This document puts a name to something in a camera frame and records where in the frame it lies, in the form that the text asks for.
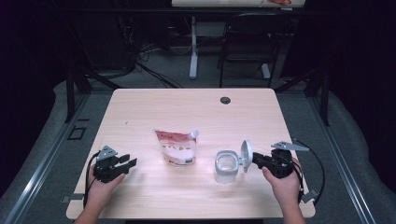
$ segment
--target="white lid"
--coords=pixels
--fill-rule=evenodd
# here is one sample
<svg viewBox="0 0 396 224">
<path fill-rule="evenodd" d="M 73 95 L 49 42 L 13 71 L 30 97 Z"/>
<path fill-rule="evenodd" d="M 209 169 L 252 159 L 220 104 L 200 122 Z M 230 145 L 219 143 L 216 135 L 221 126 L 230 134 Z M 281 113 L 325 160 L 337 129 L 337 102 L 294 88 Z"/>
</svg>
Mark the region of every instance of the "white lid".
<svg viewBox="0 0 396 224">
<path fill-rule="evenodd" d="M 245 173 L 248 171 L 248 167 L 253 161 L 253 147 L 249 140 L 245 140 L 241 146 L 241 158 L 240 164 L 244 166 Z"/>
</svg>

